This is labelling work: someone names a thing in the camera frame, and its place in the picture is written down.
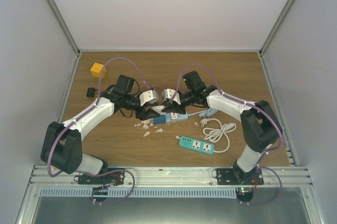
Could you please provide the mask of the yellow cube socket adapter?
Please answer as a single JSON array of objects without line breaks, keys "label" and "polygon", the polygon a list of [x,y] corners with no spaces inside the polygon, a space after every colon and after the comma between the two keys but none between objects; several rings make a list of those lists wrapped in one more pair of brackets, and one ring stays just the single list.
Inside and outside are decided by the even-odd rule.
[{"label": "yellow cube socket adapter", "polygon": [[90,72],[91,72],[91,74],[92,74],[93,77],[104,78],[105,75],[106,75],[106,73],[107,73],[107,70],[106,70],[106,68],[104,67],[103,64],[94,63],[93,66],[90,69]]}]

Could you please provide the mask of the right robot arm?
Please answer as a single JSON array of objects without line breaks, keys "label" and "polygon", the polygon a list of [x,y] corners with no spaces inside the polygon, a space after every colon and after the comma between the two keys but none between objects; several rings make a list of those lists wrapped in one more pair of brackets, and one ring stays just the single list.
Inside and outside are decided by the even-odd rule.
[{"label": "right robot arm", "polygon": [[264,156],[284,142],[282,127],[271,105],[264,100],[255,103],[240,99],[214,85],[207,86],[196,71],[183,75],[183,79],[187,92],[163,90],[164,112],[183,114],[187,106],[197,104],[241,122],[245,148],[233,165],[233,178],[240,185],[246,184],[257,173],[257,166]]}]

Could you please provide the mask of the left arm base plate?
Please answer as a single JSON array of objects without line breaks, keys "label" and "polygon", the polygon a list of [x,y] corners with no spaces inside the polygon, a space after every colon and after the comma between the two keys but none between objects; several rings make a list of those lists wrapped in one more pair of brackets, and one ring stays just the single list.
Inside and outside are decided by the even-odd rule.
[{"label": "left arm base plate", "polygon": [[108,168],[98,175],[76,175],[74,181],[79,185],[119,186],[124,183],[124,177],[124,168]]}]

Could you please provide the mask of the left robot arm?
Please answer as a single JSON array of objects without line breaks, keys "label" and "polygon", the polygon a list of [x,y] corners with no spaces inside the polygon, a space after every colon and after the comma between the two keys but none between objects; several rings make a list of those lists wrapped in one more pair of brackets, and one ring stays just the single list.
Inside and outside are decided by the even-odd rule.
[{"label": "left robot arm", "polygon": [[108,170],[104,161],[83,153],[84,138],[106,118],[121,109],[134,112],[139,120],[160,116],[151,107],[158,101],[158,93],[150,88],[139,94],[131,94],[135,79],[120,75],[116,84],[99,93],[95,101],[75,117],[62,123],[48,125],[41,151],[41,160],[48,168],[72,174],[90,174],[97,184],[108,180]]}]

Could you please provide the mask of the light blue power strip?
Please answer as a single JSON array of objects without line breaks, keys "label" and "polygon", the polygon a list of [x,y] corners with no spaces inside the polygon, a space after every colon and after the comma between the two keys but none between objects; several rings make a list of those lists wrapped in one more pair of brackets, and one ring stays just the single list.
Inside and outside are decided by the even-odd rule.
[{"label": "light blue power strip", "polygon": [[179,121],[184,121],[184,120],[187,120],[188,117],[189,117],[187,113],[185,113],[185,114],[177,114],[177,115],[178,115],[177,120],[172,120],[171,119],[171,113],[167,113],[166,114],[166,123],[170,124],[170,123],[176,123],[176,122],[179,122]]}]

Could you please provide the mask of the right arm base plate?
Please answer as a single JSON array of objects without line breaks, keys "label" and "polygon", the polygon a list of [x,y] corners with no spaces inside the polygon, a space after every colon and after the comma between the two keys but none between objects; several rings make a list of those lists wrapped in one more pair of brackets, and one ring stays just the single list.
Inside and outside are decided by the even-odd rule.
[{"label": "right arm base plate", "polygon": [[261,171],[253,168],[249,172],[243,172],[239,168],[215,168],[212,177],[217,180],[218,185],[226,186],[254,186],[264,185]]}]

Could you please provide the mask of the white cube adapter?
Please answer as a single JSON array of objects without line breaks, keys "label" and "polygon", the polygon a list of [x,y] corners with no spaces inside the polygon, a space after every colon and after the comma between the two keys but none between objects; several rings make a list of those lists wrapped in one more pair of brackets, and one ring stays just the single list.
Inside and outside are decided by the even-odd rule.
[{"label": "white cube adapter", "polygon": [[160,115],[165,115],[166,114],[166,112],[163,112],[163,109],[165,109],[165,106],[162,106],[162,105],[160,105],[160,106],[153,106],[151,109],[153,111],[157,112]]}]

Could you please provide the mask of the black power adapter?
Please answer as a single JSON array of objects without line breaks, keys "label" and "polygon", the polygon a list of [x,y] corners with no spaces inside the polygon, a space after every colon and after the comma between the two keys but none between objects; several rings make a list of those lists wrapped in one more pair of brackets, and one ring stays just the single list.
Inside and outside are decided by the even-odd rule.
[{"label": "black power adapter", "polygon": [[89,87],[86,92],[87,98],[94,98],[96,93],[96,89],[94,87]]}]

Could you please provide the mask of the teal power strip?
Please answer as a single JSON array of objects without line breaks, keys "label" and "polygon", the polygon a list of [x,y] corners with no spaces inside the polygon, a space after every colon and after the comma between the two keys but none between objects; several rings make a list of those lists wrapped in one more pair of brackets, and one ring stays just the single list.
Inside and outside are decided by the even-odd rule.
[{"label": "teal power strip", "polygon": [[207,143],[201,140],[197,140],[194,138],[186,137],[186,136],[180,137],[179,146],[189,149],[189,150],[204,153],[207,155],[212,155],[214,153],[213,144]]}]

